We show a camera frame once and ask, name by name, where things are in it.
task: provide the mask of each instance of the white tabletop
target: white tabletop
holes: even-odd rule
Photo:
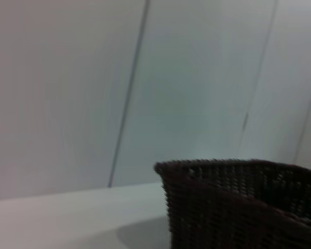
[[[0,249],[169,248],[161,184],[0,201]]]

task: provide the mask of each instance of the dark brown wicker basket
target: dark brown wicker basket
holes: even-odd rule
[[[311,170],[250,160],[158,163],[172,249],[310,249]]]

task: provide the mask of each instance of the woven texture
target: woven texture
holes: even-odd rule
[[[311,170],[250,160],[158,163],[172,249],[310,249]]]

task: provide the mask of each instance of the wicker basket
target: wicker basket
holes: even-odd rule
[[[310,249],[311,170],[251,160],[158,163],[172,249]]]

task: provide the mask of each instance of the basket rim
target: basket rim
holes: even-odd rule
[[[180,184],[186,188],[198,188],[200,191],[204,191],[210,194],[216,194],[220,198],[232,199],[236,203],[240,203],[245,209],[250,208],[252,212],[263,212],[263,215],[276,215],[280,217],[281,223],[290,229],[295,228],[303,228],[302,232],[307,232],[306,229],[309,229],[311,234],[311,220],[307,220],[305,218],[299,217],[295,214],[292,214],[288,211],[281,210],[276,208],[270,204],[263,202],[262,200],[258,200],[253,197],[242,196],[238,193],[217,188],[212,186],[206,181],[198,180],[196,181],[193,178],[187,177],[186,174],[178,173],[178,169],[189,168],[191,166],[198,167],[210,167],[210,163],[216,163],[217,165],[233,165],[233,163],[240,163],[240,166],[250,167],[253,164],[259,163],[262,167],[272,167],[273,169],[288,169],[291,171],[297,171],[304,174],[311,175],[311,170],[297,166],[294,164],[285,164],[278,162],[271,162],[267,160],[259,160],[259,159],[250,159],[250,160],[240,160],[240,159],[194,159],[194,160],[172,160],[165,162],[158,162],[154,166],[154,170],[162,177],[163,184],[175,183]],[[265,221],[268,223],[275,223],[275,225],[279,225],[279,221],[273,222],[272,219],[268,219],[264,217]]]

